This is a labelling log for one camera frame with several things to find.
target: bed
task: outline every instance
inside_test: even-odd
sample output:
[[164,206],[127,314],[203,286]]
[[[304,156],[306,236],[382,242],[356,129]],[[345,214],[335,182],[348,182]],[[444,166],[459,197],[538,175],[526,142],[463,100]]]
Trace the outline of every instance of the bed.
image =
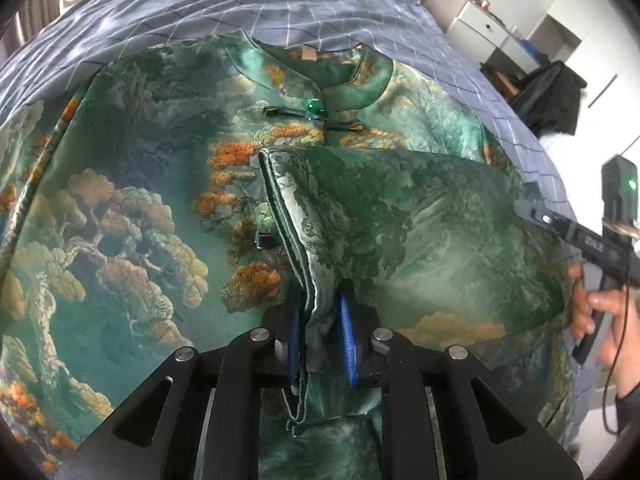
[[[23,105],[53,98],[110,62],[148,47],[244,28],[286,48],[368,44],[414,67],[470,107],[546,204],[572,210],[533,134],[491,83],[444,38],[419,0],[83,0],[16,52],[0,72],[0,123]],[[574,344],[567,338],[571,348]],[[575,427],[588,409],[593,370],[574,370]]]

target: floral print garment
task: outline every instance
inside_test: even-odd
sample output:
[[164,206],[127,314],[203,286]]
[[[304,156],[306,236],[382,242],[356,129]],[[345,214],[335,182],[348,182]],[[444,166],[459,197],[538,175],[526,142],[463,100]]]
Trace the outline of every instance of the floral print garment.
[[265,394],[261,474],[375,478],[380,398],[322,353],[351,276],[417,344],[473,345],[562,442],[565,283],[507,213],[519,186],[470,110],[365,45],[307,60],[239,30],[119,60],[0,129],[2,416],[52,476],[172,351],[228,344],[300,279],[309,359]]

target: collar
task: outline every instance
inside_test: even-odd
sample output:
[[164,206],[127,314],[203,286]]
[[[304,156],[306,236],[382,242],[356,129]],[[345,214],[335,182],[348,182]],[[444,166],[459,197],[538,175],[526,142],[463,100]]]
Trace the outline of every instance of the collar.
[[[335,54],[360,54],[350,81],[320,90],[308,77],[296,72],[282,60],[267,52],[262,44],[253,40],[243,29],[220,34],[226,54],[238,72],[255,83],[287,97],[304,102],[318,99],[329,113],[359,110],[377,101],[391,79],[393,61],[365,44],[336,51]],[[280,47],[285,54],[291,51]]]

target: sleeve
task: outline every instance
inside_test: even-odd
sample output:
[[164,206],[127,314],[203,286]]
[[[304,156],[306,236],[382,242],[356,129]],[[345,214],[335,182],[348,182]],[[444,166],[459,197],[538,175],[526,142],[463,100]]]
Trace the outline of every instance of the sleeve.
[[633,412],[640,410],[640,384],[622,399],[616,397],[616,410],[618,412],[618,434],[625,429],[631,420]]

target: green button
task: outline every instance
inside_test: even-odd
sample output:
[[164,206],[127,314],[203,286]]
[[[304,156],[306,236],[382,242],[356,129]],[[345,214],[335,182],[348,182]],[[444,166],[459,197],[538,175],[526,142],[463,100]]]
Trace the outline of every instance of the green button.
[[309,99],[306,102],[306,109],[314,115],[324,112],[324,106],[318,99]]

